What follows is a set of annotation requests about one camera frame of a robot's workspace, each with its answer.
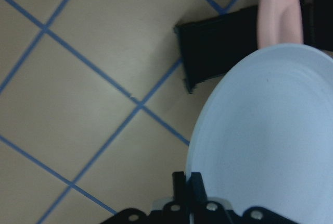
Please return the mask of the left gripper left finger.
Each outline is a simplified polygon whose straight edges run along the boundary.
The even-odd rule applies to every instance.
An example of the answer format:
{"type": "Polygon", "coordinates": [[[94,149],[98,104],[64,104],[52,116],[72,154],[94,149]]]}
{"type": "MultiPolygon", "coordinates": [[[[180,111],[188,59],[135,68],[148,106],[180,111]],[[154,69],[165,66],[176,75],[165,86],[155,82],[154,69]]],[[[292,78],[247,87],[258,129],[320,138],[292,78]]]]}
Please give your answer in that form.
{"type": "Polygon", "coordinates": [[[173,205],[179,208],[187,208],[187,181],[184,172],[177,171],[172,173],[173,183],[173,205]]]}

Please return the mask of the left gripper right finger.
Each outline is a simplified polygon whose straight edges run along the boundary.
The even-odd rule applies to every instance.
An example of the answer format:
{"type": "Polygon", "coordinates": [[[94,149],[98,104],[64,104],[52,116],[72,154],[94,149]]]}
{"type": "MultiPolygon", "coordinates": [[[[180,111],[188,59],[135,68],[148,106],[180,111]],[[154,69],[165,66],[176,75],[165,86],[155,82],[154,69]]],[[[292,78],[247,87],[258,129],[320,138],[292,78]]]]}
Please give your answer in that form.
{"type": "Polygon", "coordinates": [[[201,173],[192,172],[189,179],[189,196],[191,208],[198,208],[207,202],[208,197],[201,173]]]}

